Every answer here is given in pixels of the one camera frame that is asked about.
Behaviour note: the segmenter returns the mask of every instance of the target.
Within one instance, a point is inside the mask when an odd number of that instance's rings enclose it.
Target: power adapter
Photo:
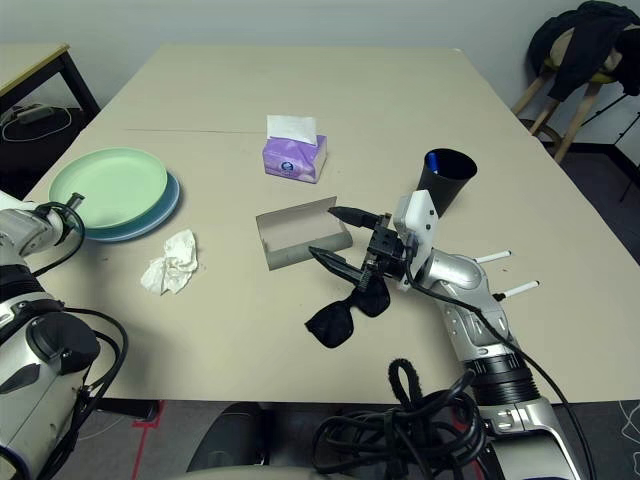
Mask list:
[[[30,123],[36,122],[43,118],[47,118],[52,116],[55,113],[55,110],[46,105],[38,105],[33,108],[28,108],[22,112],[19,112],[16,115],[18,122],[22,125],[28,125]]]

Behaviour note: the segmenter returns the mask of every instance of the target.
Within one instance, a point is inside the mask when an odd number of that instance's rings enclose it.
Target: purple tissue box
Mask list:
[[[317,183],[327,158],[327,137],[318,135],[318,145],[288,138],[270,138],[262,150],[264,171],[269,175]]]

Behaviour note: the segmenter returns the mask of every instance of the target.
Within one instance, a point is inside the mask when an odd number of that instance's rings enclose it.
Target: stacked plates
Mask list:
[[[86,236],[99,242],[139,237],[160,225],[178,204],[180,184],[153,155],[133,148],[107,148],[67,165],[49,189],[49,199],[85,197],[78,214]]]

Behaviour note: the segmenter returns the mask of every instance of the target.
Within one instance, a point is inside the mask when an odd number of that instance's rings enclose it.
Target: blue plate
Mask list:
[[[124,225],[110,228],[88,228],[86,238],[97,242],[122,242],[144,235],[164,222],[178,205],[180,184],[167,172],[167,186],[158,202],[144,215]]]

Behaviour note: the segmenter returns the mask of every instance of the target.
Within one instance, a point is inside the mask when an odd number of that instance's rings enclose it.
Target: desk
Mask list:
[[[0,113],[60,73],[91,121],[100,111],[87,84],[69,55],[67,44],[0,44]]]
[[[116,145],[157,155],[183,185],[177,212],[152,234],[89,242],[41,277],[69,305],[108,312],[127,328],[130,354],[109,396],[391,402],[386,369],[397,357],[414,363],[424,391],[448,386],[460,367],[430,299],[392,288],[387,312],[370,319],[354,311],[354,335],[328,350],[304,322],[349,285],[313,261],[269,272],[255,217],[332,195],[393,211],[415,188],[425,151],[449,147],[470,155],[479,172],[441,219],[436,246],[470,256],[512,249],[486,265],[493,291],[542,282],[504,308],[522,347],[571,401],[639,397],[640,269],[466,57],[428,48],[294,50],[161,49],[149,63],[153,75],[143,67],[30,195],[44,201],[63,166]],[[167,112],[157,118],[145,92],[170,88],[170,102],[156,99],[155,113]],[[217,108],[187,116],[196,98]],[[317,185],[264,174],[267,113],[318,117],[329,155]],[[156,297],[139,278],[164,241],[187,227],[201,266],[178,295]],[[351,231],[354,246],[343,253],[359,263],[369,232]]]

